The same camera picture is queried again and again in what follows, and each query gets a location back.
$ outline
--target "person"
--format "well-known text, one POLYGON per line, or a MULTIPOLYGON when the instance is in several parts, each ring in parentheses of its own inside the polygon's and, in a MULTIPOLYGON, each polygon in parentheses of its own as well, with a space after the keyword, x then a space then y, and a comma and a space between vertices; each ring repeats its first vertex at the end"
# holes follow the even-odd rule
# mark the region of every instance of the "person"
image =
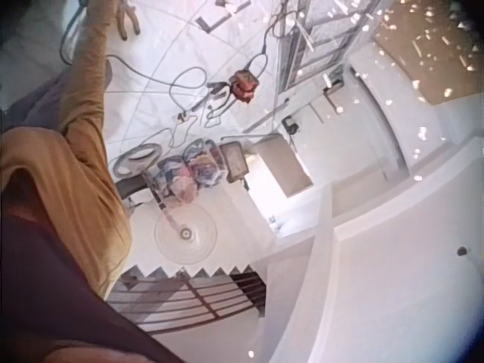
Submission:
POLYGON ((2 130, 0 361, 182 361, 104 301, 132 243, 102 137, 118 4, 89 2, 72 67, 8 113, 20 127, 2 130))

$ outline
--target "staircase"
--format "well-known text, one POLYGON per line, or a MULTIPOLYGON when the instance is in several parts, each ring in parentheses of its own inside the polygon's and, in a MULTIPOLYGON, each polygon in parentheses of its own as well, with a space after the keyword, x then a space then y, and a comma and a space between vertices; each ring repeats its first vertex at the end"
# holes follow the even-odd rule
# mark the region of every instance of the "staircase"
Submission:
POLYGON ((266 286, 247 266, 227 275, 219 269, 209 276, 203 269, 190 277, 180 271, 168 278, 158 268, 143 276, 138 266, 126 271, 107 302, 150 335, 172 333, 230 318, 250 309, 265 311, 266 286))

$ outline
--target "hand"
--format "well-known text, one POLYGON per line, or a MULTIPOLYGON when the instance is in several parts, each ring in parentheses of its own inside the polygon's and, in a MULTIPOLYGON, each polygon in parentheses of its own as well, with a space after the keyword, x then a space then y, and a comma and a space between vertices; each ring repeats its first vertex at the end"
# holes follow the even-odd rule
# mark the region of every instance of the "hand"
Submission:
POLYGON ((139 36, 141 33, 135 10, 136 8, 134 6, 128 5, 128 0, 117 0, 116 22, 118 26, 118 33, 122 40, 128 40, 128 34, 126 33, 126 28, 124 26, 125 14, 128 14, 128 18, 132 22, 135 34, 139 36))

